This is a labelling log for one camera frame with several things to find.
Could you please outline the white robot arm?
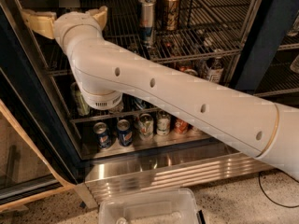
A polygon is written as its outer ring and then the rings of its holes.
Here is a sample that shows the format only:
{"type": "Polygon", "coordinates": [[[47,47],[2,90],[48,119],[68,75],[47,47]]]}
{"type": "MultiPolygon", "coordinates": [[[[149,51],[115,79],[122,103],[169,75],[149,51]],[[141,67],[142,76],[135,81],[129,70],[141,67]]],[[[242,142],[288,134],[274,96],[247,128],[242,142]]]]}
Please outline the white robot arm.
{"type": "Polygon", "coordinates": [[[30,30],[59,44],[90,107],[111,108],[122,95],[132,95],[299,179],[298,108],[179,72],[106,41],[106,7],[62,16],[24,9],[21,17],[30,30]]]}

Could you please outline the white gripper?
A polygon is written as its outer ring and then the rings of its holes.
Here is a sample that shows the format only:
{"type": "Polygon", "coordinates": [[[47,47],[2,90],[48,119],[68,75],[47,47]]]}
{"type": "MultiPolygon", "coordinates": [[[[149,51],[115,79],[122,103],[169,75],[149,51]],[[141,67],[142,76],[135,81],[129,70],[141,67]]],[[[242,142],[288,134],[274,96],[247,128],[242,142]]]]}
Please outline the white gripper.
{"type": "Polygon", "coordinates": [[[69,54],[81,40],[102,38],[102,29],[107,25],[107,12],[108,8],[101,6],[86,13],[67,13],[56,20],[55,12],[22,9],[21,17],[30,30],[48,39],[55,38],[64,54],[69,54]]]}

